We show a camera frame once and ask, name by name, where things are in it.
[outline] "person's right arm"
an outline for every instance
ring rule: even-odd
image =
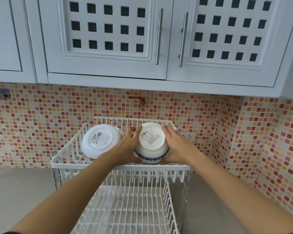
[[[251,234],[292,234],[293,215],[257,189],[219,167],[172,127],[163,126],[171,149],[164,163],[190,165]]]

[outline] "dish rack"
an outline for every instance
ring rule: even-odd
[[[70,141],[51,155],[58,189],[92,161],[81,150],[85,133],[98,124],[121,130],[145,122],[171,121],[91,117]],[[91,198],[72,233],[182,233],[191,167],[181,164],[127,164],[115,167]]]

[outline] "ceramic bowl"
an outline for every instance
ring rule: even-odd
[[[155,122],[142,124],[134,155],[140,157],[144,163],[154,164],[160,162],[168,153],[169,146],[161,125]]]
[[[91,159],[97,159],[117,145],[125,132],[108,124],[100,124],[87,131],[82,139],[82,152]]]

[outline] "person's right hand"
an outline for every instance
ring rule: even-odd
[[[162,163],[184,163],[191,165],[201,152],[186,137],[182,136],[171,126],[162,126],[171,155],[162,159]]]

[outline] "forearm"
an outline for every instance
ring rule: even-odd
[[[109,155],[100,156],[47,197],[10,231],[21,234],[69,234],[113,166]]]
[[[210,185],[249,233],[293,233],[293,216],[203,153],[189,164]]]

